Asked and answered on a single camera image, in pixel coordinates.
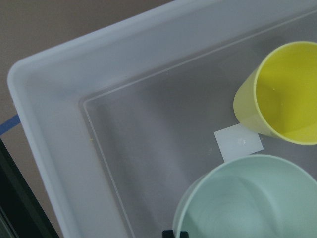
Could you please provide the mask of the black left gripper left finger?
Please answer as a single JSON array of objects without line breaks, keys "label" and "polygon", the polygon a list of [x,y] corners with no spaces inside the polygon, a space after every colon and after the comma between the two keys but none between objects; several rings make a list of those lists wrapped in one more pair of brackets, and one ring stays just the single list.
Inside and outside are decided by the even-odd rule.
[{"label": "black left gripper left finger", "polygon": [[173,238],[173,230],[163,230],[162,238]]}]

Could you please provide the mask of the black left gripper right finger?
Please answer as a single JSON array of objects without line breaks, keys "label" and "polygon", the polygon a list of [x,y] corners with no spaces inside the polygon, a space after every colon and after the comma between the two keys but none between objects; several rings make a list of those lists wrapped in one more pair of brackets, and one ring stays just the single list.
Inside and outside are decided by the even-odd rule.
[{"label": "black left gripper right finger", "polygon": [[180,232],[180,238],[189,238],[189,234],[186,231],[181,231]]}]

